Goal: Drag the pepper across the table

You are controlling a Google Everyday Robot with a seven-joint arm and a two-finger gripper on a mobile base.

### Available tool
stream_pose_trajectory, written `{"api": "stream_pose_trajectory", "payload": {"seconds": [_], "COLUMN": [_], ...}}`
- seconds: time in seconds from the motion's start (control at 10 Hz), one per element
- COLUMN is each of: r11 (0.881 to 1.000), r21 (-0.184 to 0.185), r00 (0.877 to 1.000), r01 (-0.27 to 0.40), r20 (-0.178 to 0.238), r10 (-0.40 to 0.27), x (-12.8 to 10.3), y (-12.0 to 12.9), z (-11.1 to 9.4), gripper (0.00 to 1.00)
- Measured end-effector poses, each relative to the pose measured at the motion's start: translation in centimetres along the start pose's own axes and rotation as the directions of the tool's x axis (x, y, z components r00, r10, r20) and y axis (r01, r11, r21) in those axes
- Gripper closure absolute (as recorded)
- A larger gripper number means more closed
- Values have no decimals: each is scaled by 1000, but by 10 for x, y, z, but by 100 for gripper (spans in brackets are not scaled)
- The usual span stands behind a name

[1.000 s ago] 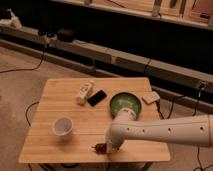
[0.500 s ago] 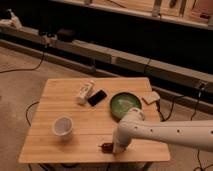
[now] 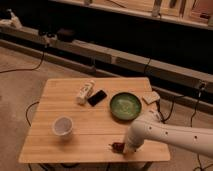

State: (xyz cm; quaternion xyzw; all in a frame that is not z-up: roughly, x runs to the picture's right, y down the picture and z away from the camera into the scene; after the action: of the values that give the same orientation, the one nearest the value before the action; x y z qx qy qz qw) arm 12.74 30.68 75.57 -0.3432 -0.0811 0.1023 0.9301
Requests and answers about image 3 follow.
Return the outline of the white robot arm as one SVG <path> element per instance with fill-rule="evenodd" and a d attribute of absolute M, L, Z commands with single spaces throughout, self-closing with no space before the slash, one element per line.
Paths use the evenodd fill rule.
<path fill-rule="evenodd" d="M 213 158 L 213 129 L 163 124 L 156 110 L 146 110 L 127 128 L 124 149 L 135 152 L 145 140 L 170 144 Z"/>

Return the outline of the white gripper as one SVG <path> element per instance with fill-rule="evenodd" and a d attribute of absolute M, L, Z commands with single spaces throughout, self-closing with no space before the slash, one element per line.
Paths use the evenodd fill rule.
<path fill-rule="evenodd" d="M 124 154 L 135 153 L 144 144 L 144 140 L 126 135 L 124 137 Z"/>

